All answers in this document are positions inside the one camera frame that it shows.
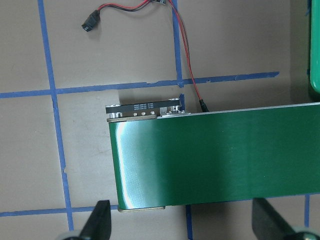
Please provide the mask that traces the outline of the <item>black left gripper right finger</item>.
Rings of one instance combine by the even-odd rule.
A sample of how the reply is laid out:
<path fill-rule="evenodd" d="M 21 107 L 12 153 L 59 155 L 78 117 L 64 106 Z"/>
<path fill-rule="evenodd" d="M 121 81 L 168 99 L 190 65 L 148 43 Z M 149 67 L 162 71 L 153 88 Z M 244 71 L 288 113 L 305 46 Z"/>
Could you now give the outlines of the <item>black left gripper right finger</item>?
<path fill-rule="evenodd" d="M 252 200 L 251 226 L 258 240 L 288 240 L 296 234 L 265 198 Z"/>

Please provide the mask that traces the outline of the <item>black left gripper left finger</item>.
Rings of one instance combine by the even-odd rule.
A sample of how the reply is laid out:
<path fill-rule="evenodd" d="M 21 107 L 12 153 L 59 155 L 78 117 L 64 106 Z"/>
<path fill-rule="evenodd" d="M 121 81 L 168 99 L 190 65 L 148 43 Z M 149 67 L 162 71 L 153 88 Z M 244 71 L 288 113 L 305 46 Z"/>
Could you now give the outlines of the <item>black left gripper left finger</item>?
<path fill-rule="evenodd" d="M 109 240 L 112 233 L 111 205 L 109 200 L 99 200 L 82 228 L 81 240 Z"/>

